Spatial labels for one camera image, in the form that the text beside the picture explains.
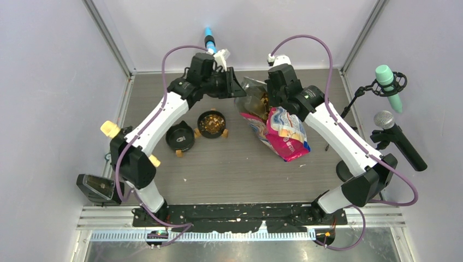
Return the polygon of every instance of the black microphone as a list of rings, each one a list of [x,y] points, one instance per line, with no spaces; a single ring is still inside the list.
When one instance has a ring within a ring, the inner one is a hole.
[[[375,125],[383,129],[383,131],[373,131],[370,136],[373,142],[380,142],[378,144],[379,149],[385,149],[390,142],[393,142],[416,171],[424,171],[428,168],[428,165],[403,134],[402,129],[395,123],[391,112],[381,111],[377,113]]]

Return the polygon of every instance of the silver microphone head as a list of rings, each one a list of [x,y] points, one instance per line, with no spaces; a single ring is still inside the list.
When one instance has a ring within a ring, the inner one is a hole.
[[[375,125],[382,129],[389,129],[395,124],[394,116],[389,111],[381,111],[375,115]]]

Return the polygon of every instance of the gray floor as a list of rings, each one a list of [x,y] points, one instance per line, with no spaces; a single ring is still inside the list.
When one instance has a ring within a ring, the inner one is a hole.
[[[300,70],[303,86],[316,85],[324,90],[328,70]],[[237,72],[264,80],[266,71]],[[168,82],[179,74],[169,74]],[[134,126],[154,109],[163,95],[160,74],[139,74],[135,77],[127,109],[125,126]],[[330,101],[338,112],[348,104],[338,71],[333,73]],[[234,108],[233,100],[205,97],[182,120],[196,127],[198,116],[211,108],[222,112],[227,119],[229,138],[196,140],[194,147],[183,158],[162,139],[153,154],[161,161],[156,184],[170,204],[252,203],[312,201],[321,193],[341,184],[335,174],[340,157],[333,149],[325,152],[327,143],[307,127],[307,140],[312,152],[290,163],[261,143],[247,122]],[[346,122],[354,125],[351,114]],[[127,204],[134,204],[131,199]]]
[[[338,228],[333,246],[350,246],[360,233],[360,228]],[[87,262],[400,261],[389,228],[367,228],[363,241],[348,251],[331,251],[312,241],[191,242],[159,250],[147,249],[146,243],[141,242],[92,242],[86,258]]]

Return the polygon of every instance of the blue tube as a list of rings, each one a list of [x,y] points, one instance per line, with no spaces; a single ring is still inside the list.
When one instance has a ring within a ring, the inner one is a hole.
[[[212,36],[212,30],[211,30],[211,28],[206,27],[205,35],[206,35],[206,37]],[[206,42],[206,48],[207,48],[207,49],[212,49],[212,50],[214,51],[214,53],[217,52],[216,45],[214,44],[213,41],[207,41],[207,42]]]

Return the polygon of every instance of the microphone handle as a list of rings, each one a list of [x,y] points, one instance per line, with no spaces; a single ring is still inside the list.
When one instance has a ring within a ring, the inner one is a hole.
[[[396,140],[393,141],[393,143],[397,146],[410,165],[412,165],[414,170],[424,171],[428,168],[426,162],[424,162],[397,124],[394,124],[394,126],[389,129],[385,129],[384,131],[395,136]]]

